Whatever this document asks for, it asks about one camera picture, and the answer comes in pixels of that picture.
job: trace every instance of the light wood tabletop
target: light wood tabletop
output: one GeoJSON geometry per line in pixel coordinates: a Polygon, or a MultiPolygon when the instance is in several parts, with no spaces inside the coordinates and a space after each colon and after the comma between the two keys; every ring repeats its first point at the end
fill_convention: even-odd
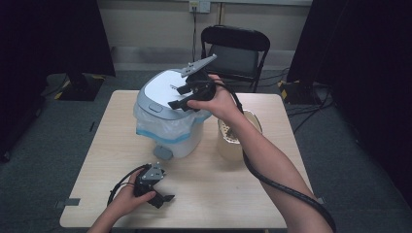
{"type": "MultiPolygon", "coordinates": [[[[223,159],[217,151],[218,120],[204,122],[202,140],[186,157],[159,160],[155,142],[136,135],[133,105],[137,90],[115,91],[87,153],[66,206],[63,227],[90,227],[106,207],[110,190],[134,168],[160,162],[167,176],[154,186],[175,198],[157,209],[145,203],[115,227],[144,228],[286,228],[279,211],[243,161],[223,159]]],[[[263,135],[282,150],[310,187],[282,99],[275,94],[239,93],[245,110],[253,112],[263,135]]]]}

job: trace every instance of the power outlet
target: power outlet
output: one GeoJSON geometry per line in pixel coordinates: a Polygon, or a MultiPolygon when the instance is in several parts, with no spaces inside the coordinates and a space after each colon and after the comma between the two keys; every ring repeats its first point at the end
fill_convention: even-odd
{"type": "Polygon", "coordinates": [[[189,1],[189,12],[194,12],[196,10],[200,13],[200,3],[199,1],[189,1]]]}

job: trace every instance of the gray carpet floor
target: gray carpet floor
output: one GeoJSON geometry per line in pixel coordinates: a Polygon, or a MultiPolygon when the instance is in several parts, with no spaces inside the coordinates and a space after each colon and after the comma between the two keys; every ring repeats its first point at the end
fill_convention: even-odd
{"type": "MultiPolygon", "coordinates": [[[[69,197],[113,91],[140,89],[157,73],[118,71],[106,79],[93,102],[47,96],[43,111],[11,150],[11,161],[0,164],[0,232],[86,232],[62,228],[62,209],[55,205],[69,197]]],[[[264,71],[257,92],[279,94],[276,82],[282,78],[282,71],[264,71]]],[[[64,75],[49,76],[45,93],[63,79],[64,75]]],[[[249,91],[241,83],[230,84],[239,92],[249,91]]],[[[326,89],[316,90],[326,97],[326,89]]],[[[313,109],[285,107],[292,128],[309,115],[293,114],[313,109]]],[[[338,232],[412,232],[411,210],[379,164],[357,144],[350,122],[333,105],[305,121],[295,138],[314,192],[326,200],[338,232]]]]}

